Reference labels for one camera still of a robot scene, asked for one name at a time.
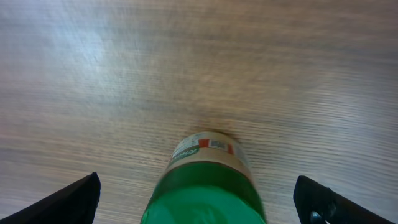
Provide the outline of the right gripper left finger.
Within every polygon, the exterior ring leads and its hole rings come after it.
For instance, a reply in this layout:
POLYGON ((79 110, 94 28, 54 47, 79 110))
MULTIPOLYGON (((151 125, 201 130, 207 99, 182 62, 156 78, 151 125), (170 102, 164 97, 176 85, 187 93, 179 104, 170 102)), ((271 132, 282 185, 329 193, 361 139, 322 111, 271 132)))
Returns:
POLYGON ((101 182, 94 172, 1 219, 1 224, 92 224, 100 191, 101 182))

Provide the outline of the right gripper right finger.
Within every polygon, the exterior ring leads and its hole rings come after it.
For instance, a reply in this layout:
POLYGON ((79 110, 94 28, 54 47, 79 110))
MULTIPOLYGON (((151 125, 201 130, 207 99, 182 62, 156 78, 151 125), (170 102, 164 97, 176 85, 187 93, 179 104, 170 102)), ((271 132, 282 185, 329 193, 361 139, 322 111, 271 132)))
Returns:
POLYGON ((393 224, 304 175, 293 199, 301 224, 393 224))

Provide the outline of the green lid spice jar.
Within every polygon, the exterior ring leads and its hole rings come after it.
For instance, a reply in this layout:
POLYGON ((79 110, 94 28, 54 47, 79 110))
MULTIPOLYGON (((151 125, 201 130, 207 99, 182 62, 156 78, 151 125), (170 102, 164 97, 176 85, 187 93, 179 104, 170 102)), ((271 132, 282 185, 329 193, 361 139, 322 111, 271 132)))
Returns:
POLYGON ((252 224, 266 216, 242 147, 214 131, 176 146, 141 223, 252 224))

